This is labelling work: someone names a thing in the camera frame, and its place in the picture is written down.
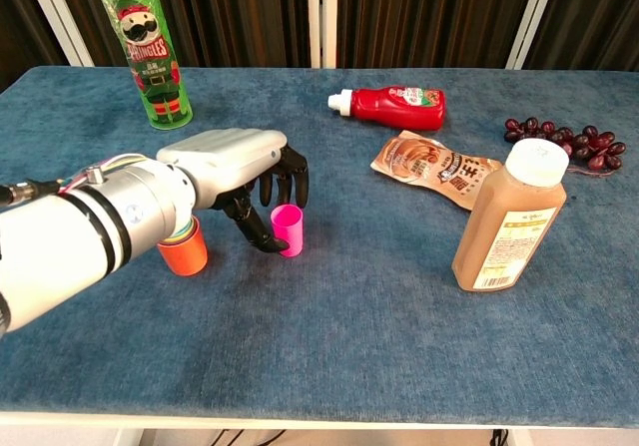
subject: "grape bunch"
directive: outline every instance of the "grape bunch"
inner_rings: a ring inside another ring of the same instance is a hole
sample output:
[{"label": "grape bunch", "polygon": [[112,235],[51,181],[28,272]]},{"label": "grape bunch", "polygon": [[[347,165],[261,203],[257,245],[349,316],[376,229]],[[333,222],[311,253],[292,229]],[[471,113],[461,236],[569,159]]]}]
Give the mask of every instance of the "grape bunch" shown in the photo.
[{"label": "grape bunch", "polygon": [[606,169],[619,170],[622,165],[619,156],[626,151],[626,144],[615,142],[615,134],[600,134],[592,125],[584,127],[578,135],[568,127],[555,129],[553,122],[539,125],[539,121],[534,117],[521,123],[515,119],[508,119],[505,126],[506,133],[503,138],[506,142],[515,144],[522,139],[549,140],[565,150],[571,159],[585,162],[588,169],[594,172]]}]

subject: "white cap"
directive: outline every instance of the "white cap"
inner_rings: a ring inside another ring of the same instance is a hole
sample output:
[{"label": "white cap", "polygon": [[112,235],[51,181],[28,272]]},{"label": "white cap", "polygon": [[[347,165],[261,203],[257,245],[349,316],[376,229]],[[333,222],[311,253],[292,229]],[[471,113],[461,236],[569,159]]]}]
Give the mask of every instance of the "white cap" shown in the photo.
[{"label": "white cap", "polygon": [[568,168],[568,154],[542,139],[517,142],[506,159],[506,169],[520,182],[534,187],[554,187]]},{"label": "white cap", "polygon": [[335,94],[328,97],[328,106],[333,110],[339,110],[343,117],[349,117],[351,97],[352,90],[342,89],[341,94]]}]

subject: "red ketchup bottle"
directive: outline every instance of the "red ketchup bottle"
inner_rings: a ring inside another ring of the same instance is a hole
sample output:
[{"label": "red ketchup bottle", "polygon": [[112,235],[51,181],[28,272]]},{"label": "red ketchup bottle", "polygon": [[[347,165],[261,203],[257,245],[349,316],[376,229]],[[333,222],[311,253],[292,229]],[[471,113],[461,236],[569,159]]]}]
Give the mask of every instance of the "red ketchup bottle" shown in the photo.
[{"label": "red ketchup bottle", "polygon": [[394,129],[439,130],[446,98],[441,90],[417,87],[343,89],[340,94],[328,97],[328,106],[344,117],[375,120]]}]

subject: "robotic arm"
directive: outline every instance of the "robotic arm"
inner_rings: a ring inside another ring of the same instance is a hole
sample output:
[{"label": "robotic arm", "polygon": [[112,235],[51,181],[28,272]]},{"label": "robotic arm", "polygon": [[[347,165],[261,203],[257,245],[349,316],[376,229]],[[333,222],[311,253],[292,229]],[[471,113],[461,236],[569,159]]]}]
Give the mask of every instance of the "robotic arm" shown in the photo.
[{"label": "robotic arm", "polygon": [[119,156],[87,168],[69,185],[0,186],[0,336],[46,313],[181,231],[192,210],[224,211],[265,252],[286,249],[251,204],[303,208],[309,194],[306,159],[277,131],[208,131],[164,147],[156,160]]}]

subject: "blue fabric surface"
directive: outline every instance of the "blue fabric surface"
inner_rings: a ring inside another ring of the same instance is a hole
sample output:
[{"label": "blue fabric surface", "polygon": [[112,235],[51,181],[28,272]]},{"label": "blue fabric surface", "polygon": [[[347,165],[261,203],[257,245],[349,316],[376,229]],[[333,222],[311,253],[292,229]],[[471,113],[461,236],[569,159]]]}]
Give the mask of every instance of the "blue fabric surface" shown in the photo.
[{"label": "blue fabric surface", "polygon": [[[6,335],[0,410],[639,426],[639,74],[184,77],[194,121],[158,132],[127,69],[31,70],[0,96],[0,180],[154,155],[207,129],[278,129],[310,163],[305,250],[261,253],[224,214],[200,212],[212,258],[197,277],[173,276],[149,251]],[[326,106],[342,88],[391,84],[445,91],[446,124],[432,136],[456,151],[503,161],[504,120],[534,115],[614,131],[629,146],[624,168],[567,175],[568,202],[519,282],[464,292],[450,264],[468,213],[375,173],[396,131]]]}]

